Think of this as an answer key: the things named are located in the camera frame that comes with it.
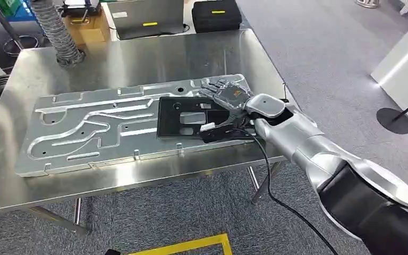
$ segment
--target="flexible metal duct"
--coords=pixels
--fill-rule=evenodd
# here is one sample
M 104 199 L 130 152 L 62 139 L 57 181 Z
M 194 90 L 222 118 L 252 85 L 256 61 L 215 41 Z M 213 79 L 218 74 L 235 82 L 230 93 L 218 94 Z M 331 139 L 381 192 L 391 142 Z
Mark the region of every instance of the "flexible metal duct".
M 35 17 L 43 28 L 52 46 L 57 51 L 57 61 L 61 66 L 75 66 L 82 62 L 84 53 L 74 44 L 65 24 L 60 18 L 52 0 L 29 1 Z

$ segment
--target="cardboard box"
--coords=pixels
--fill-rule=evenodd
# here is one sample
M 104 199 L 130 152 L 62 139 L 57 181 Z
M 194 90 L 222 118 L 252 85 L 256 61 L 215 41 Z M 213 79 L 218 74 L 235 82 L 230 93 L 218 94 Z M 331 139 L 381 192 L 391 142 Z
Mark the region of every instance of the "cardboard box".
M 99 16 L 89 17 L 85 23 L 78 21 L 80 19 L 63 18 L 63 22 L 77 46 L 108 41 L 109 27 L 103 11 L 100 12 Z

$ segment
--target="yellow label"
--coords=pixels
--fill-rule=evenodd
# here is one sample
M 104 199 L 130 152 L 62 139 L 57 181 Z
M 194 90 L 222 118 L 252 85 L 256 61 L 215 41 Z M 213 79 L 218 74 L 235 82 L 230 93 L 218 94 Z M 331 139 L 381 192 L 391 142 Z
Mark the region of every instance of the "yellow label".
M 148 22 L 148 23 L 143 23 L 144 27 L 148 27 L 148 26 L 157 26 L 157 22 Z

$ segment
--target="black stand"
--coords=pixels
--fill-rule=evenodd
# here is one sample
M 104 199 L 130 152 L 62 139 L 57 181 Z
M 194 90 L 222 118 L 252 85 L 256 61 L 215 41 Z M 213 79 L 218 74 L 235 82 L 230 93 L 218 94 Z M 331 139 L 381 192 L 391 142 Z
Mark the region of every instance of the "black stand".
M 376 119 L 385 129 L 395 134 L 408 134 L 408 108 L 402 112 L 391 108 L 381 108 Z

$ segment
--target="silver robotic arm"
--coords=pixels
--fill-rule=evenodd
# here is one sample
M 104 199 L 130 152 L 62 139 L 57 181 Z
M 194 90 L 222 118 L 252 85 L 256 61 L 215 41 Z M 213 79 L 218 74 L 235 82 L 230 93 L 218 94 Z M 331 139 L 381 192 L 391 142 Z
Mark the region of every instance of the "silver robotic arm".
M 325 215 L 372 254 L 408 254 L 408 185 L 330 141 L 294 105 L 238 84 L 204 84 L 201 94 L 254 120 L 256 132 L 307 175 Z

